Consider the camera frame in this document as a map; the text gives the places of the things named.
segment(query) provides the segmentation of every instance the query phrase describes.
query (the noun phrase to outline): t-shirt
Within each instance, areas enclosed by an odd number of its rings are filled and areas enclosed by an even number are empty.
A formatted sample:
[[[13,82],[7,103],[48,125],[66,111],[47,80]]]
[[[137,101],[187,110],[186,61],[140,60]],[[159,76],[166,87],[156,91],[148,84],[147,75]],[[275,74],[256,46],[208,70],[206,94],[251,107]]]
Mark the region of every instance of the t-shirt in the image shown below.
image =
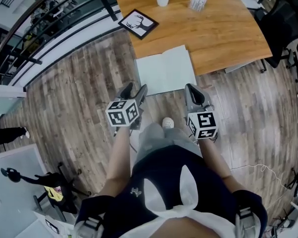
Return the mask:
[[[261,197],[247,190],[230,193],[223,180],[206,167],[203,158],[179,146],[159,149],[133,168],[129,183],[116,197],[96,196],[85,199],[76,223],[88,217],[99,219],[103,214],[102,238],[118,238],[124,233],[157,216],[145,206],[144,179],[149,179],[159,191],[166,209],[181,205],[179,179],[186,165],[194,177],[198,189],[198,205],[194,210],[213,213],[235,225],[235,216],[240,209],[250,207],[260,220],[260,237],[267,225],[267,213]]]

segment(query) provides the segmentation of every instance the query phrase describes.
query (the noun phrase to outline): white bow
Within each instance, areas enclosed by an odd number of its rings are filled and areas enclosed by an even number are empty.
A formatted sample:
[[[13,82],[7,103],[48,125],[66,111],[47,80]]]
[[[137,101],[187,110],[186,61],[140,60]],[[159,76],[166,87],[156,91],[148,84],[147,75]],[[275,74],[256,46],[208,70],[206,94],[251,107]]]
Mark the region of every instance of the white bow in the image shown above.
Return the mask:
[[[177,205],[167,210],[157,188],[148,179],[144,181],[144,195],[147,209],[158,217],[126,232],[120,238],[149,238],[166,220],[183,217],[189,217],[213,229],[222,238],[235,238],[235,225],[231,222],[213,213],[202,213],[194,210],[199,201],[198,188],[187,166],[182,167],[180,175],[180,197],[183,205]]]

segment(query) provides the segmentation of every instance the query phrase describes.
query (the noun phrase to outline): white shoe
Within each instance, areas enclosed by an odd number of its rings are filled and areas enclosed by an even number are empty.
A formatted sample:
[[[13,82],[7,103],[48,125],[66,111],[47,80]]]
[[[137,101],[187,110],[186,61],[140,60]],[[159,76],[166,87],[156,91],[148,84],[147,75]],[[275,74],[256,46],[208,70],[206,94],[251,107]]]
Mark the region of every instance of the white shoe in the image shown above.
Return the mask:
[[[28,132],[27,128],[24,127],[24,129],[26,130],[25,136],[26,136],[27,138],[30,138],[30,133]]]
[[[162,128],[164,128],[164,129],[174,128],[174,121],[170,117],[163,118]]]

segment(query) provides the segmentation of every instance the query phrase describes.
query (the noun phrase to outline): black and white marker cube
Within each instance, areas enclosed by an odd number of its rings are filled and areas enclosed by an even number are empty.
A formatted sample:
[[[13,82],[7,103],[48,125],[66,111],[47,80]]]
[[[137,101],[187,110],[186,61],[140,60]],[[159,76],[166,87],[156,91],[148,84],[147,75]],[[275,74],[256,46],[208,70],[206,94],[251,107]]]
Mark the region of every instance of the black and white marker cube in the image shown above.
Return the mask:
[[[195,139],[215,137],[219,129],[213,111],[189,113],[187,125]]]
[[[113,127],[130,126],[138,117],[136,100],[112,101],[106,108],[107,118]]]

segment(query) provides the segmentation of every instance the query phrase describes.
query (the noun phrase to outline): table top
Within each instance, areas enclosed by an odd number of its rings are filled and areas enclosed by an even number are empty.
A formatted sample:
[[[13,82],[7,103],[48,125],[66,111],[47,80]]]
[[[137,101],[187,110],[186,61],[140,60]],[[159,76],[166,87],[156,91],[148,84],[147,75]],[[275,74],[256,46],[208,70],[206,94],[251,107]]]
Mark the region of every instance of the table top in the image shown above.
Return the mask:
[[[185,44],[196,75],[248,61],[271,57],[271,51],[253,16],[241,0],[208,0],[196,12],[190,0],[117,0],[123,16],[133,9],[159,25],[144,39],[130,34],[136,57],[161,54]]]

